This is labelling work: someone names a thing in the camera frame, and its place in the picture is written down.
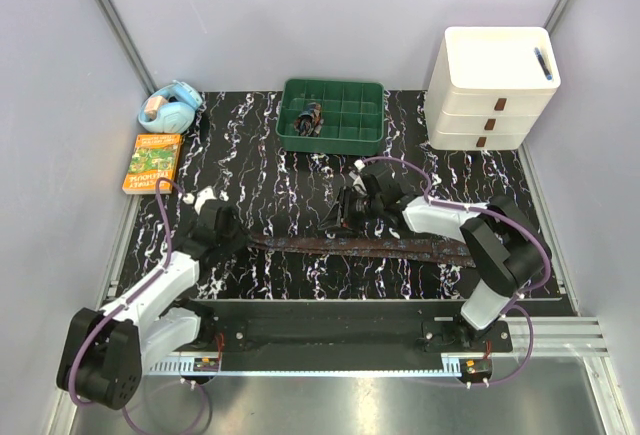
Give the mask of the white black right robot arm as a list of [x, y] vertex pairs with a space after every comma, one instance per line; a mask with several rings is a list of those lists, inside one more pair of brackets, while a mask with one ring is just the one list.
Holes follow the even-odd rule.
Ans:
[[411, 192], [378, 157], [356, 165], [353, 181], [340, 188], [319, 229], [335, 236], [358, 234], [375, 219], [398, 233], [432, 234], [466, 245], [480, 277], [453, 329], [455, 342], [466, 351], [488, 342], [490, 326], [533, 277], [551, 275], [551, 251], [514, 200], [499, 195], [462, 204]]

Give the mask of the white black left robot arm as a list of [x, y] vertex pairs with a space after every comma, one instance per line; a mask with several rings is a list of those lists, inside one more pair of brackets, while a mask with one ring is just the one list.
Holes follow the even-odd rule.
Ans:
[[99, 310], [83, 308], [71, 319], [56, 385], [78, 405], [125, 407], [142, 376], [170, 352], [196, 351], [215, 341], [216, 327], [180, 296], [205, 271], [247, 244], [237, 209], [215, 200], [198, 210], [167, 259], [130, 290]]

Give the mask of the brown tie with blue flowers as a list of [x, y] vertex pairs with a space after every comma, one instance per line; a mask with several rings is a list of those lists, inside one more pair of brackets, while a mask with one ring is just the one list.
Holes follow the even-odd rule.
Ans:
[[247, 245], [283, 253], [406, 259], [476, 267], [467, 247], [449, 239], [287, 238], [253, 234], [249, 236]]

